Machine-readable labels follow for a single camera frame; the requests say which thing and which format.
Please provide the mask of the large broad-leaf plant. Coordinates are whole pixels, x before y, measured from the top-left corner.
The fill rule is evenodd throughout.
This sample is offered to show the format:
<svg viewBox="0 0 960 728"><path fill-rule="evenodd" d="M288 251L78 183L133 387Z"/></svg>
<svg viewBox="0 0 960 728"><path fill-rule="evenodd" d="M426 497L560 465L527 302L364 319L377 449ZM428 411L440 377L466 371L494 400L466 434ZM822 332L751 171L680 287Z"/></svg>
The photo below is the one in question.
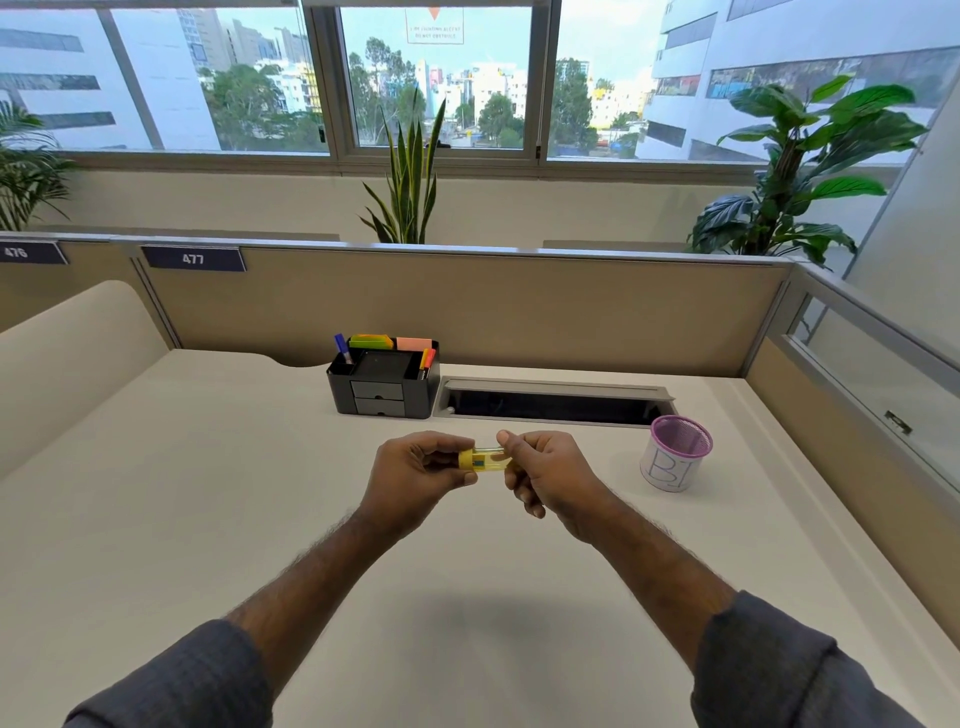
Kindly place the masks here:
<svg viewBox="0 0 960 728"><path fill-rule="evenodd" d="M755 173L749 194L726 195L703 209L686 239L690 253L801 255L825 268L832 247L858 251L840 225L804 222L803 216L815 202L886 196L875 177L849 170L882 154L916 150L929 128L898 111L916 102L911 88L884 83L841 95L852 80L836 76L804 98L778 83L731 95L736 111L762 123L739 127L721 141L763 141L768 163Z"/></svg>

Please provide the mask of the snake plant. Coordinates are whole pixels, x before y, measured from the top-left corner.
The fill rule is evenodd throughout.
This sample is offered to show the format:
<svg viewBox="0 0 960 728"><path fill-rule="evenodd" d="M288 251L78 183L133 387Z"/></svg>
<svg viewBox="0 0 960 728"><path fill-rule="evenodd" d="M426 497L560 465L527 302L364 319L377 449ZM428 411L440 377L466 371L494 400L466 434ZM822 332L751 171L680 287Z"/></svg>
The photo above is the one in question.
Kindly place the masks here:
<svg viewBox="0 0 960 728"><path fill-rule="evenodd" d="M426 244L426 228L437 201L435 162L446 110L447 102L441 102L427 134L417 120L408 127L399 127L396 134L389 125L385 127L390 160L386 176L389 202L364 184L379 212L367 207L367 217L361 217L382 244Z"/></svg>

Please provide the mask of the yellow highlighter marker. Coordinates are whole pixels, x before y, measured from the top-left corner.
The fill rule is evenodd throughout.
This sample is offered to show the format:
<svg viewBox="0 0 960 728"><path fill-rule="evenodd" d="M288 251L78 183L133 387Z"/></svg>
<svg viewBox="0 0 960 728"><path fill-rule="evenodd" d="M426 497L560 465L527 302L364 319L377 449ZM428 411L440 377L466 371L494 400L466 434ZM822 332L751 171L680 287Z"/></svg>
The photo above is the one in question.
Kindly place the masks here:
<svg viewBox="0 0 960 728"><path fill-rule="evenodd" d="M505 471L512 457L503 447L477 447L458 453L458 468L465 472L487 473Z"/></svg>

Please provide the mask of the person's left forearm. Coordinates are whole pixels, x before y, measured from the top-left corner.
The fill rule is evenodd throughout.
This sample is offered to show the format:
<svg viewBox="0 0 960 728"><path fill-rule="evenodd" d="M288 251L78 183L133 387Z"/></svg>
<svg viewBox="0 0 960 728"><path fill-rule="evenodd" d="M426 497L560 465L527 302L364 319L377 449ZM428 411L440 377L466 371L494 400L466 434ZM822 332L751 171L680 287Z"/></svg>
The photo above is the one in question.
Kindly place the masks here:
<svg viewBox="0 0 960 728"><path fill-rule="evenodd" d="M62 728L271 728L346 596L410 532L358 509L227 615L82 700Z"/></svg>

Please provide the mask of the white curved desk divider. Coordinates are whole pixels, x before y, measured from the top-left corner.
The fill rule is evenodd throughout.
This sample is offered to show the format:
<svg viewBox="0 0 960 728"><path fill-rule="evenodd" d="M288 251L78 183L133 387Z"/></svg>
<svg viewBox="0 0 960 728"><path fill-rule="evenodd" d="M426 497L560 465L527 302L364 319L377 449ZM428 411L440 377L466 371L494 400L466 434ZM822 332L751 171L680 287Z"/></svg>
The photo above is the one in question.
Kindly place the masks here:
<svg viewBox="0 0 960 728"><path fill-rule="evenodd" d="M0 481L171 348L138 293L108 280L0 333Z"/></svg>

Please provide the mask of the dark blue number plate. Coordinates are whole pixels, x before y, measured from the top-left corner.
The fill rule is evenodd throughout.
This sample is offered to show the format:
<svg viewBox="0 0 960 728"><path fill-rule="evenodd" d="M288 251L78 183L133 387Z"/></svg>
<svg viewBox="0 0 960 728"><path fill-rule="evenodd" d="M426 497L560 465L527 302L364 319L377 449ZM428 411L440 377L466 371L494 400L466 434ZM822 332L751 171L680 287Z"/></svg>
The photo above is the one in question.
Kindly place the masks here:
<svg viewBox="0 0 960 728"><path fill-rule="evenodd" d="M238 247L141 245L152 269L243 273L247 266Z"/></svg>
<svg viewBox="0 0 960 728"><path fill-rule="evenodd" d="M57 241L0 240L0 262L39 265L69 265Z"/></svg>

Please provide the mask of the glass side partition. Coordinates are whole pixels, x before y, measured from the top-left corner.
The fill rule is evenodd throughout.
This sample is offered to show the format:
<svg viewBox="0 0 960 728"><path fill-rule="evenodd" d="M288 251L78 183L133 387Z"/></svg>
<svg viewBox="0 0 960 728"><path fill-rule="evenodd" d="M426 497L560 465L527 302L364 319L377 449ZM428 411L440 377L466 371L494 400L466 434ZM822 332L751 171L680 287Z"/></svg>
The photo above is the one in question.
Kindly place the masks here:
<svg viewBox="0 0 960 728"><path fill-rule="evenodd" d="M960 650L960 352L792 262L743 373Z"/></svg>

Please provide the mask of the person's right forearm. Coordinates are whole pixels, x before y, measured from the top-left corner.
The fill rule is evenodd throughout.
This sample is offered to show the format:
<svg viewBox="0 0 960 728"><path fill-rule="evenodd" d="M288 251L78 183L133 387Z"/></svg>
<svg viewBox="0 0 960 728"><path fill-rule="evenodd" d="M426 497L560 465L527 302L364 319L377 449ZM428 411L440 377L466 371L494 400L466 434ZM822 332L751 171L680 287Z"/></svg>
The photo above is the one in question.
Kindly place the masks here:
<svg viewBox="0 0 960 728"><path fill-rule="evenodd" d="M689 667L699 728L925 728L834 637L735 590L610 491L578 522Z"/></svg>

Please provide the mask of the palm plant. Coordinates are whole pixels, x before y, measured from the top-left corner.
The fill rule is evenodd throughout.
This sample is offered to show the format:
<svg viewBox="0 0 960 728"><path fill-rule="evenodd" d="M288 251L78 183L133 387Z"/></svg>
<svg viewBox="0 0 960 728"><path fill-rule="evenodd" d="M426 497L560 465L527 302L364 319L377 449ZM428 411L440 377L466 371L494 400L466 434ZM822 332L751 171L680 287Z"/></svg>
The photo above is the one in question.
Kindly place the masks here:
<svg viewBox="0 0 960 728"><path fill-rule="evenodd" d="M0 232L23 232L41 209L66 213L68 182L77 164L39 116L0 100Z"/></svg>

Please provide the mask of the person's left hand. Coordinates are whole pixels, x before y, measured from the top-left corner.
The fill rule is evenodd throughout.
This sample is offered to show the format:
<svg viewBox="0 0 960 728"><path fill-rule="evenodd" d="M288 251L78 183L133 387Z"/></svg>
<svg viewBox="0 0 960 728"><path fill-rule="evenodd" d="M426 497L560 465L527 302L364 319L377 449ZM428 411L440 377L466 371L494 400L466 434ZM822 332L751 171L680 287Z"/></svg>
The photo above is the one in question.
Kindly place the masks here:
<svg viewBox="0 0 960 728"><path fill-rule="evenodd" d="M457 459L417 457L409 448L410 434L379 446L355 512L364 524L393 542L416 530L447 494L477 481L476 473L460 469Z"/></svg>

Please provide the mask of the grey window frame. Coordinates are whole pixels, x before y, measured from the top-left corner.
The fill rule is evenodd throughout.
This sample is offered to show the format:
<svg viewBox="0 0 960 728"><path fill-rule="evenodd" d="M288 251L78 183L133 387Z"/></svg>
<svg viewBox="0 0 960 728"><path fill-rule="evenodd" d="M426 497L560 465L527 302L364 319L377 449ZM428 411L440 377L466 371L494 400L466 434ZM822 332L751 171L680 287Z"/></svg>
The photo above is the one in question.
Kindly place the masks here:
<svg viewBox="0 0 960 728"><path fill-rule="evenodd" d="M464 8L462 45L404 9ZM442 102L445 178L746 186L758 162L657 157L594 124L595 61L640 97L649 4L618 0L0 0L0 100L91 171L377 177ZM630 64L625 89L615 70Z"/></svg>

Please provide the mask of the person's right hand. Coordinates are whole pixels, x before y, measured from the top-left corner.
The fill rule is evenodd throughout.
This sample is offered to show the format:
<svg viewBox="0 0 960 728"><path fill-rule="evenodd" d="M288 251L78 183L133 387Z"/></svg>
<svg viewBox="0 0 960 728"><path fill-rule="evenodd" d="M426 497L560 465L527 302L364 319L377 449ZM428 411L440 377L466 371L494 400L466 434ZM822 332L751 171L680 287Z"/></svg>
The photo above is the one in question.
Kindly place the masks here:
<svg viewBox="0 0 960 728"><path fill-rule="evenodd" d="M535 452L510 457L505 485L525 511L537 519L553 512L572 536L597 547L622 502L594 473L574 438L537 431Z"/></svg>

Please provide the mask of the beige cubicle partition panel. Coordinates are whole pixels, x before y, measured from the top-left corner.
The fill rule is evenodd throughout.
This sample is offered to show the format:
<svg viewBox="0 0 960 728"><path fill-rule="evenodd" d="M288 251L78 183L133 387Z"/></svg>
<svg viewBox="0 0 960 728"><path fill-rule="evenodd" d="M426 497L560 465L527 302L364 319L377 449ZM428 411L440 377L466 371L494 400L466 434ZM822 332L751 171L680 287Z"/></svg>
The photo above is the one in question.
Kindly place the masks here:
<svg viewBox="0 0 960 728"><path fill-rule="evenodd" d="M94 285L138 294L169 346L313 366L335 334L438 340L443 363L735 378L791 261L682 253L93 233L69 265L0 262L0 331ZM160 270L141 245L238 247L246 272Z"/></svg>

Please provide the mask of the purple mesh pen cup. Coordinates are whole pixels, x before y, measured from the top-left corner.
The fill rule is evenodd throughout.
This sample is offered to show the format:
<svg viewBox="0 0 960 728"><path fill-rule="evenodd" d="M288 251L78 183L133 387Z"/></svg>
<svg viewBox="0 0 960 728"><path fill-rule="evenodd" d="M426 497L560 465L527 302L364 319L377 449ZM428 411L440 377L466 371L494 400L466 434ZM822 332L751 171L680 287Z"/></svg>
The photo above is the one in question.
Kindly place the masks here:
<svg viewBox="0 0 960 728"><path fill-rule="evenodd" d="M694 419L657 417L650 425L650 441L640 459L642 478L660 491L686 491L713 448L712 435Z"/></svg>

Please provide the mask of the black desk organizer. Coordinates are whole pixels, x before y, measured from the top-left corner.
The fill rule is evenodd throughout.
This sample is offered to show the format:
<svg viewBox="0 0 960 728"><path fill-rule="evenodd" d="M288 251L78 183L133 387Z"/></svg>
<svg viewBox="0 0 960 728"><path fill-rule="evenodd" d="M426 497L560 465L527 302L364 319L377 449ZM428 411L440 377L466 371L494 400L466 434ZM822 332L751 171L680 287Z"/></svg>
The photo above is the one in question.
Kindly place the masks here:
<svg viewBox="0 0 960 728"><path fill-rule="evenodd" d="M352 363L338 353L326 369L334 406L342 415L428 419L441 386L440 343L422 368L424 350L351 348Z"/></svg>

